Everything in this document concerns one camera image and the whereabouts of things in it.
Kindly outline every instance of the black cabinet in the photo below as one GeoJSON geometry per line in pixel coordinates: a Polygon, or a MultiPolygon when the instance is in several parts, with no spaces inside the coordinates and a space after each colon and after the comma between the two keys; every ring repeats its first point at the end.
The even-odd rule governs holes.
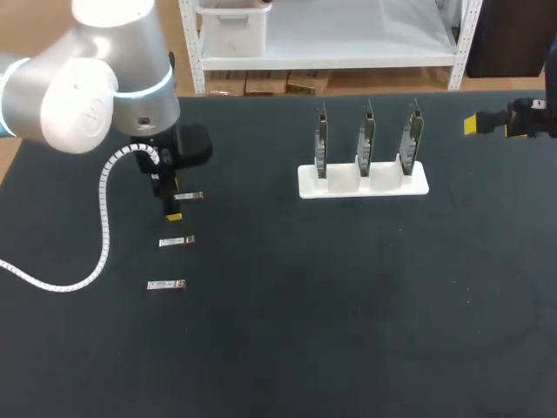
{"type": "Polygon", "coordinates": [[[538,77],[557,33],[557,0],[484,0],[468,76],[538,77]]]}

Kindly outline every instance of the metal shelf frame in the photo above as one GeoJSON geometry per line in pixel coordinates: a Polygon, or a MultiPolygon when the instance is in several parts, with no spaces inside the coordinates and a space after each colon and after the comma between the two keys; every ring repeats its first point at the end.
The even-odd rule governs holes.
{"type": "MultiPolygon", "coordinates": [[[[476,30],[478,18],[480,16],[480,9],[483,0],[430,0],[435,2],[439,10],[442,24],[445,25],[446,36],[448,39],[447,45],[454,47],[449,52],[441,51],[441,53],[431,57],[420,57],[416,54],[409,54],[408,57],[395,57],[389,59],[381,59],[375,57],[365,57],[362,59],[354,60],[352,57],[347,59],[330,58],[327,68],[379,68],[388,67],[389,62],[397,62],[397,59],[403,59],[406,63],[394,66],[427,66],[427,65],[443,65],[452,66],[451,77],[447,89],[449,91],[456,91],[460,88],[462,78],[466,69],[466,62],[472,46],[473,34],[476,30]],[[460,23],[460,37],[459,42],[456,44],[451,32],[453,26],[458,26],[460,23]]],[[[195,86],[196,93],[205,93],[205,70],[270,70],[270,69],[302,69],[302,68],[316,68],[319,63],[313,64],[311,59],[306,60],[291,60],[288,57],[264,57],[263,60],[259,59],[218,59],[214,57],[206,57],[204,65],[204,37],[205,31],[202,28],[200,35],[198,35],[196,24],[196,6],[197,0],[178,0],[180,6],[180,13],[182,17],[182,24],[184,26],[185,42],[190,59],[191,76],[195,86]]]]}

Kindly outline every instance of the white storage bin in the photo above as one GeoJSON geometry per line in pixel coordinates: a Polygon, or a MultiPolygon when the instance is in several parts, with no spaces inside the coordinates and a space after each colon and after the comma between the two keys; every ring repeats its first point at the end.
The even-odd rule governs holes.
{"type": "Polygon", "coordinates": [[[205,50],[213,57],[261,57],[272,4],[258,0],[200,0],[205,50]]]}

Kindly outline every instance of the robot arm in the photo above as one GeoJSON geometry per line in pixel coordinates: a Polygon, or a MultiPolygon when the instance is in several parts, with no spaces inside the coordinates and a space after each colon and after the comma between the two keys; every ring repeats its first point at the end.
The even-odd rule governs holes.
{"type": "Polygon", "coordinates": [[[479,111],[465,120],[466,135],[491,133],[505,126],[507,138],[533,138],[546,132],[557,138],[557,51],[549,53],[546,61],[546,99],[519,98],[503,111],[479,111]]]}
{"type": "Polygon", "coordinates": [[[34,58],[0,54],[0,125],[71,153],[115,126],[134,138],[180,114],[155,0],[73,0],[75,26],[34,58]]]}

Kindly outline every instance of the metal bracket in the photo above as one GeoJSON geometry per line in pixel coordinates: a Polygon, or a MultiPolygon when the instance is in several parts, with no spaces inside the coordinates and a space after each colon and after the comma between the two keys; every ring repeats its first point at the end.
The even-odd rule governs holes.
{"type": "Polygon", "coordinates": [[[195,92],[205,93],[205,73],[201,62],[201,42],[198,37],[198,25],[196,22],[195,5],[196,0],[179,0],[182,25],[184,26],[185,45],[190,58],[191,78],[195,92]]]}
{"type": "Polygon", "coordinates": [[[315,168],[319,179],[327,178],[327,139],[329,136],[329,125],[327,123],[327,112],[325,104],[319,111],[319,124],[315,131],[315,168]]]}
{"type": "Polygon", "coordinates": [[[375,139],[375,117],[372,102],[367,103],[366,116],[359,128],[358,135],[358,167],[362,177],[369,177],[372,164],[373,140],[375,139]]]}
{"type": "Polygon", "coordinates": [[[400,140],[400,164],[405,176],[412,175],[423,132],[424,119],[421,116],[418,100],[414,100],[414,103],[410,105],[410,115],[402,131],[402,139],[400,140]]]}
{"type": "Polygon", "coordinates": [[[466,14],[460,21],[459,43],[457,45],[457,53],[451,71],[448,90],[458,90],[462,84],[462,78],[464,77],[466,63],[468,62],[468,56],[472,48],[473,34],[478,25],[482,4],[483,0],[468,0],[466,14]]]}

